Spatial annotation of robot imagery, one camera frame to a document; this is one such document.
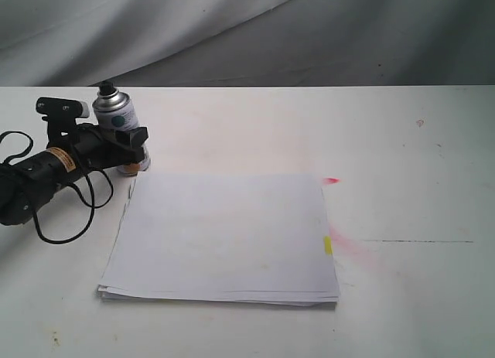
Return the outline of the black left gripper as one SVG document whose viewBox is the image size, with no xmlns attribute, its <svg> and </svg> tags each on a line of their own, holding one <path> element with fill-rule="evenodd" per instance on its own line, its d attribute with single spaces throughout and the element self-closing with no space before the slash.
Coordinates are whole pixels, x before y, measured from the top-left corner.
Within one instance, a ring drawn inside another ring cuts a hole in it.
<svg viewBox="0 0 495 358">
<path fill-rule="evenodd" d="M 122 172 L 139 172 L 146 158 L 147 127 L 119 131 L 90 123 L 62 128 L 50 122 L 47 131 L 49 148 L 61 148 L 87 169 L 118 167 Z"/>
</svg>

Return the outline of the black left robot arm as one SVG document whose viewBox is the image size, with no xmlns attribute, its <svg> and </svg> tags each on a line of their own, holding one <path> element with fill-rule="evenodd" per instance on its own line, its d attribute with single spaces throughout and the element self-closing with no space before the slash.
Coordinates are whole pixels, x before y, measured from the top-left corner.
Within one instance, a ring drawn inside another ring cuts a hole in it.
<svg viewBox="0 0 495 358">
<path fill-rule="evenodd" d="M 73 133 L 50 141 L 47 148 L 16 164 L 1 164 L 1 224 L 27 223 L 61 189 L 84 173 L 138 163 L 145 157 L 146 127 L 104 130 L 78 124 Z"/>
</svg>

